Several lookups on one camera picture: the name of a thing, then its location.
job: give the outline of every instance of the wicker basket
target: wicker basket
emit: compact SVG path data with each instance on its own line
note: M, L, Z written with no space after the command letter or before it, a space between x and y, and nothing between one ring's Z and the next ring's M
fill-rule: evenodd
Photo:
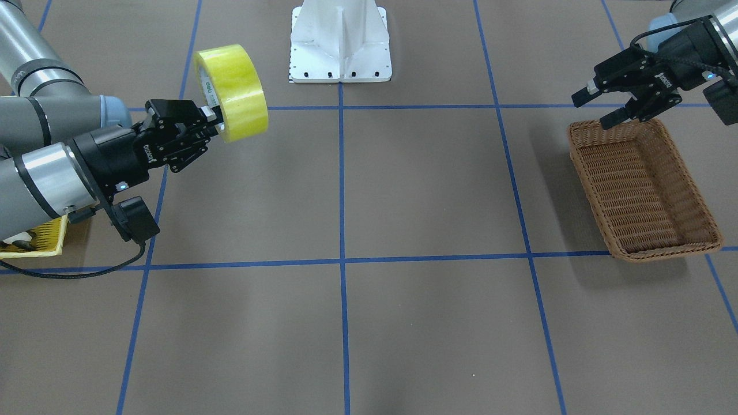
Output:
M33 239L33 244L36 246L35 251L29 252L10 245L7 248L0 248L0 259L38 258L60 255L61 248L64 245L64 236L66 235L66 224L66 216L62 216L34 227L32 230L36 234L36 237Z
M570 155L610 253L630 262L719 250L723 237L661 121L569 126Z

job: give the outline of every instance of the blue tape line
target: blue tape line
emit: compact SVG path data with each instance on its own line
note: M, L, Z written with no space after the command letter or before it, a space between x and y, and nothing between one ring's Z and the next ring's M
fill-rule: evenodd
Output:
M538 272L536 272L536 264L532 257L528 258L528 265L533 275L533 288L536 291L536 302L538 303L538 313L541 317L541 325L543 326L543 334L546 340L546 349L551 362L551 373L553 374L553 383L556 385L556 395L559 397L559 408L562 415L566 415L566 402L564 401L564 391L561 387L561 379L559 378L559 368L556 364L554 345L551 342L551 332L548 329L548 319L546 318L546 308L543 306L543 295L541 294L541 286L538 284Z
M44 14L41 15L41 21L38 22L38 32L41 33L41 31L44 29L44 25L46 24L46 18L49 17L49 10L51 10L51 2L52 0L49 0L46 2L46 6L44 7Z
M351 415L351 383L348 352L348 300L346 292L346 264L341 263L341 321L343 334L343 413Z
M193 49L195 47L195 39L197 36L197 29L200 22L200 12L202 10L202 0L197 1L197 9L195 11L195 20L192 26L192 35L190 37L190 46L187 50L187 61L184 65L184 72L182 74L182 83L179 90L179 99L181 100L185 95L185 88L187 87L187 75L190 72L190 61L192 60ZM159 199L156 202L156 213L154 215L154 221L159 223L159 218L162 214L162 206L164 205L164 194L167 189L167 171L164 170L162 175L162 183L159 186ZM136 317L134 318L134 326L131 330L131 341L128 344L128 356L125 359L125 369L123 370L123 380L120 385L120 395L118 397L118 406L116 415L123 415L123 406L125 404L125 395L128 391L128 380L131 376L131 367L133 365L134 353L136 351L136 340L138 338L139 325L141 323L141 312L143 310L143 303L146 296L146 286L148 285L148 276L151 271L151 259L154 257L154 248L156 246L156 236L151 239L151 244L148 248L148 254L146 255L146 265L141 279L141 289L139 291L139 300L136 305Z
M347 110L357 109L482 109L494 108L492 104L438 104L438 105L349 105Z
M731 318L731 321L733 322L733 328L736 331L736 334L738 335L738 320L736 319L735 312L733 311L733 307L731 306L731 302L728 299L728 295L725 293L725 288L723 288L723 283L720 281L720 277L717 274L717 270L715 269L715 265L712 263L712 257L710 255L705 255L705 259L707 259L707 265L710 266L710 272L712 272L712 278L715 280L715 284L717 285L718 291L720 291L720 296L723 297L723 303L725 304L725 309L728 310L728 315Z
M533 258L561 258L561 257L573 257L573 256L605 256L609 255L608 251L573 251L573 252L547 252L547 253L532 253Z
M351 384L348 349L348 293L346 291L346 216L344 159L343 83L338 84L338 151L339 151L339 251L341 264L341 321L343 336L343 413L351 414Z
M345 158L344 158L344 116L343 83L338 84L338 182L339 182L339 243L340 258L346 258L346 199L345 199Z
M162 213L162 205L164 202L164 192L167 187L167 171L164 171L162 183L159 186L159 200L156 203L156 214L154 221L159 223L159 217ZM118 407L116 415L123 415L123 406L125 404L125 395L128 392L128 379L131 377L131 367L134 361L134 353L136 351L136 340L138 338L139 325L141 323L141 312L143 310L143 301L146 296L146 286L148 285L148 274L151 271L151 259L154 256L154 245L156 245L156 236L151 239L146 254L146 265L144 266L143 277L141 279L141 289L139 291L139 299L136 304L136 316L134 317L133 329L131 329L131 341L128 343L128 355L125 358L125 368L123 369L123 381L120 383L120 395L118 396Z
M307 105L307 106L270 106L267 107L270 111L311 111L311 110L337 110L338 106L335 105Z
M505 149L505 159L508 164L508 170L510 173L510 183L512 185L513 194L515 196L515 205L517 206L518 219L520 220L520 229L523 232L523 241L525 242L525 252L531 255L531 243L528 239L528 230L525 226L525 217L523 215L523 206L520 203L520 195L517 190L517 183L515 180L515 171L512 165L512 158L510 156L510 148L507 142L507 134L505 133L505 123L503 122L502 111L500 110L500 101L497 97L497 88L494 84L494 74L492 73L492 63L489 60L489 51L487 49L487 41L484 36L484 28L482 26L482 18L479 13L479 4L477 0L474 0L474 9L477 15L477 26L479 28L479 37L482 42L482 50L484 52L484 61L487 65L487 75L489 76L489 85L492 88L492 98L496 106L497 121L500 124L500 135L502 136L503 147ZM564 393L561 387L561 381L559 379L559 371L556 365L556 356L554 354L554 347L551 343L551 333L548 331L548 322L546 320L545 309L543 307L543 299L541 296L540 287L538 285L538 277L536 273L535 263L533 257L528 257L528 265L531 269L531 277L533 278L534 289L536 290L536 299L538 302L538 311L541 317L541 324L543 327L543 334L546 340L546 347L548 348L548 359L551 362L551 372L553 374L553 382L556 386L556 394L559 397L559 408L562 415L566 415L566 403L564 401Z
M187 62L184 64L184 74L182 75L182 85L179 87L179 99L185 98L185 89L187 88L187 76L190 73L190 64L192 63L192 54L195 49L195 39L197 38L197 29L200 25L200 12L202 11L202 0L197 1L197 10L195 10L195 22L192 25L192 34L190 35L190 46L187 48Z
M738 247L726 247L724 251L738 251ZM218 268L259 268L259 267L294 267L299 265L336 265L336 264L381 264L390 262L442 262L442 261L483 261L495 259L521 258L562 258L577 256L607 256L607 251L571 251L571 252L543 252L543 253L491 253L471 255L415 255L415 256L377 256L357 258L323 258L323 259L294 259L272 261L240 261L240 262L211 262L193 264L151 264L152 271L164 270L205 270ZM106 270L109 267L70 267L70 268L40 268L36 272L95 272ZM143 271L144 265L129 265L123 271ZM0 275L15 275L10 270L0 270Z
M618 39L620 50L625 50L625 46L623 45L623 41L620 39L620 33L618 33L618 28L615 25L615 21L613 20L613 15L610 13L610 8L607 6L607 2L605 2L605 0L600 0L600 1L602 3L602 7L604 8L604 12L607 14L607 19L610 20L610 26L613 27L615 38Z
M138 328L141 321L141 310L143 309L143 299L146 295L146 284L148 284L148 270L144 271L141 278L141 288L139 289L139 298L136 305L136 315L134 317L134 326L131 330L131 340L128 342L128 354L125 357L125 369L123 370L123 381L120 383L120 395L118 396L118 406L115 411L116 415L123 415L123 405L125 404L125 395L128 392L128 379L131 376L131 366L134 361L134 351L136 349L136 339L138 338Z
M347 258L346 264L377 264L387 262L479 261L486 259L527 258L527 253L500 253L480 255L428 255L428 256L380 256L373 258Z
M588 103L588 107L592 108L619 108L622 105L617 103ZM500 104L499 108L575 108L574 104Z
M257 268L257 267L294 267L297 265L335 265L341 260L336 259L305 259L287 261L244 261L244 262L213 262L209 264L152 264L151 270L212 270L218 268Z

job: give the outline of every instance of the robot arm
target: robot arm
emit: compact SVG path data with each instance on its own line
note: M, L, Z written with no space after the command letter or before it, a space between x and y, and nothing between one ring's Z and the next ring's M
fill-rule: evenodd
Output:
M697 1L682 3L694 6ZM724 124L738 123L738 0L705 14L633 39L630 47L595 66L594 79L572 95L574 106L603 93L629 92L632 98L625 106L600 119L602 128L609 129L626 120L650 120L682 101L678 89L688 91L720 77L704 90L705 98ZM658 51L638 44L648 35L678 27L684 29Z
M0 222L0 237L65 214L81 222L99 210L126 241L159 233L140 197L115 204L115 194L148 180L152 168L187 167L207 151L223 115L186 100L149 100L146 109L146 120L131 128L101 128L0 161L0 194L13 195L0 198L3 217L13 218Z

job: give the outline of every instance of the black wire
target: black wire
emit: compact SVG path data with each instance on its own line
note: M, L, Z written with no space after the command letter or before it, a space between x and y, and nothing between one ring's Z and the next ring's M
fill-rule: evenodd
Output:
M673 12L674 11L674 7L676 7L679 4L681 4L682 1L684 1L684 0L674 0L674 1L672 1L672 5L669 7L669 13Z
M638 43L642 38L645 38L647 36L655 35L656 33L660 32L666 32L667 30L676 29L677 27L682 26L689 26L692 23L697 23L698 21L702 20L703 18L693 18L692 20L688 21L682 21L680 23L670 24L669 26L660 27L656 30L649 30L648 32L643 32L638 36L635 36L633 40L630 41L630 47L635 47L635 44Z
M676 29L677 27L689 26L690 24L697 23L698 21L701 21L701 20L703 20L706 17L693 18L692 20L682 21L680 23L670 24L669 26L664 26L664 27L661 27L661 28L656 29L656 30L650 30L648 32L643 32L640 35L635 36L633 38L633 40L630 41L630 47L635 47L636 44L638 43L638 41L640 41L642 38L645 38L645 37L654 35L656 33L665 32L667 30ZM642 49L641 52L644 55L646 55L646 56L650 56L650 57L656 59L657 61L673 62L673 63L676 63L676 64L693 66L693 67L698 68L698 69L701 69L703 71L710 71L710 72L712 72L712 73L714 73L716 75L721 75L723 77L731 77L732 76L732 74L731 74L731 72L729 70L727 70L725 68L722 68L720 66L712 66L712 65L705 64L703 62L692 61L692 60L685 59L685 58L679 58L677 56L656 55L654 52L651 52L651 51L645 50L645 49Z
M71 275L67 275L67 274L42 274L42 273L39 273L39 272L33 272L33 271L29 271L29 270L24 270L22 268L18 268L18 267L14 266L14 265L8 264L5 261L0 261L0 267L5 267L5 268L7 268L7 269L9 269L11 271L17 272L18 274L28 275L29 277L48 278L48 279L53 279L53 280L78 280L78 279L81 279L81 278L99 277L101 275L105 275L105 274L109 274L109 273L114 272L114 271L118 271L121 268L123 268L123 267L125 267L125 266L127 266L129 264L133 264L134 262L136 262L139 259L141 259L141 257L143 257L143 254L146 252L146 243L144 242L142 244L139 244L139 247L141 247L141 249L139 250L138 254L136 256L134 256L133 258L127 260L126 262L123 262L120 265L116 265L115 267L108 268L107 270L102 270L102 271L97 271L97 272L90 272L90 273L87 273L87 274L71 274Z

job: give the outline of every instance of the yellow tape roll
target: yellow tape roll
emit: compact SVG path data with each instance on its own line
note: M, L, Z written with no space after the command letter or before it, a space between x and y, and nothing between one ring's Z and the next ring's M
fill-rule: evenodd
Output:
M197 73L207 105L220 105L226 143L263 133L269 126L264 90L251 58L233 44L195 54Z

